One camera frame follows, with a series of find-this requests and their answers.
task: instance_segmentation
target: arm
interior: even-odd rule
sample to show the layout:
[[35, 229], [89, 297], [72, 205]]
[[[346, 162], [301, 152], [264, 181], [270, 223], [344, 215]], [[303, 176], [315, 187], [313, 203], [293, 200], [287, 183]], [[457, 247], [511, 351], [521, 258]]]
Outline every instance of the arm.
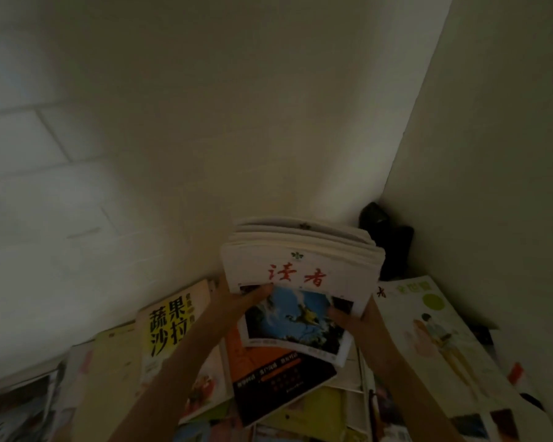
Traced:
[[463, 442], [426, 386], [399, 353], [373, 298], [369, 300], [362, 319], [334, 308], [330, 308], [328, 314], [354, 336], [369, 368], [383, 380], [398, 404], [414, 442]]
[[246, 310], [268, 297], [272, 290], [272, 285], [264, 285], [245, 296], [234, 295], [229, 293], [223, 275], [211, 304], [162, 364], [108, 442], [170, 441], [194, 380], [211, 350]]

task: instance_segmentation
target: magazine cover photo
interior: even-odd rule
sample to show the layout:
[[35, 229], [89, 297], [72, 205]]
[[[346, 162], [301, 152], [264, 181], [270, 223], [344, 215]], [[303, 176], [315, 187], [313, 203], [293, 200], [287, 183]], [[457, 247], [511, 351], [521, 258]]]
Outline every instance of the magazine cover photo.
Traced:
[[[243, 287], [242, 291], [246, 293], [255, 287]], [[294, 343], [335, 357], [344, 329], [328, 318], [327, 310], [333, 305], [350, 313], [353, 304], [323, 293], [275, 285], [270, 297], [246, 312], [248, 338]]]

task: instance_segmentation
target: forearm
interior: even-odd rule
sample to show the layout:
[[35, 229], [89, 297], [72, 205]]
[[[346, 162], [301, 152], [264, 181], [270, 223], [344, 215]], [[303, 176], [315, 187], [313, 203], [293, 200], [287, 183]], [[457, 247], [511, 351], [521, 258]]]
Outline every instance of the forearm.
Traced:
[[456, 428], [406, 361], [398, 363], [383, 381], [414, 442], [463, 442]]
[[193, 327], [162, 364], [109, 442], [170, 441], [202, 364], [215, 346], [199, 327]]

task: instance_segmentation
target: white wall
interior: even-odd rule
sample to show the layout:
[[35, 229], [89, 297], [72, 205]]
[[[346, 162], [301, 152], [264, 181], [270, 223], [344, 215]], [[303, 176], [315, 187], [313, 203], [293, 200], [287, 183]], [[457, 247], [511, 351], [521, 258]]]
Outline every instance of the white wall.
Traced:
[[450, 0], [0, 0], [0, 377], [215, 273], [234, 217], [356, 220]]
[[553, 417], [553, 0], [454, 0], [382, 203]]

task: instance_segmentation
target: pile of books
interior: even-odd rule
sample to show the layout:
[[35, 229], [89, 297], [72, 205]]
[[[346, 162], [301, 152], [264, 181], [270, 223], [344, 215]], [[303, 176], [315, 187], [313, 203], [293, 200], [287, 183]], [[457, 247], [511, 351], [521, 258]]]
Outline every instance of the pile of books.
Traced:
[[[221, 255], [232, 293], [275, 287], [210, 353], [176, 416], [174, 441], [410, 440], [389, 391], [326, 315], [333, 305], [360, 316], [371, 297], [400, 352], [467, 440], [518, 437], [520, 396], [430, 277], [378, 282], [384, 252], [365, 231], [247, 219]], [[72, 347], [58, 371], [1, 390], [0, 440], [105, 442], [215, 289], [197, 282]]]

